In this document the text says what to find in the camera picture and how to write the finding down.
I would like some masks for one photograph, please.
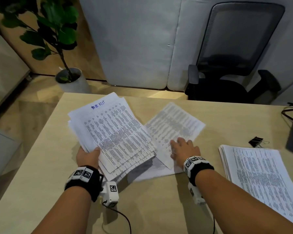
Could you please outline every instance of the tabletop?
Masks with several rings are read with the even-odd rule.
[[[0,201],[0,233],[31,233],[63,192],[76,169],[79,148],[68,128],[68,113],[104,95],[65,93]],[[293,181],[293,153],[285,150],[291,122],[281,116],[283,106],[125,97],[137,119],[145,124],[174,102],[206,124],[194,141],[201,154],[225,176],[218,147],[250,147],[255,136],[265,148],[278,149]],[[118,184],[117,209],[130,220],[133,233],[212,233],[206,206],[195,206],[185,174]],[[92,204],[87,233],[129,233],[122,216]]]

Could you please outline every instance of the wooden floor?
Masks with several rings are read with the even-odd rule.
[[[94,94],[115,92],[118,96],[187,99],[187,96],[181,92],[117,87],[99,81],[88,82]],[[39,76],[33,79],[16,98],[10,100],[11,104],[0,114],[0,130],[22,141],[19,150],[0,176],[0,199],[62,95],[63,92],[53,77]]]

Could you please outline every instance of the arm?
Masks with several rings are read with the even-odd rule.
[[[172,158],[183,168],[188,157],[200,156],[192,141],[171,141]],[[214,170],[200,171],[195,184],[224,233],[293,233],[293,223]]]
[[[86,153],[80,147],[76,161],[79,167],[90,165],[98,169],[99,155],[99,148]],[[63,192],[32,234],[84,234],[87,229],[90,205],[91,196],[84,188],[70,187]]]

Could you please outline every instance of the office chair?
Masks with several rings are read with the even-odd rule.
[[[224,75],[249,75],[258,62],[285,8],[273,3],[227,2],[210,13],[196,65],[189,65],[185,94],[189,100],[254,103],[265,91],[276,97],[281,90],[268,70],[247,92]]]

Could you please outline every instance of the chair seat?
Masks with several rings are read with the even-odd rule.
[[[253,103],[242,85],[224,79],[199,79],[199,83],[195,86],[195,90],[189,94],[188,99],[225,103]]]

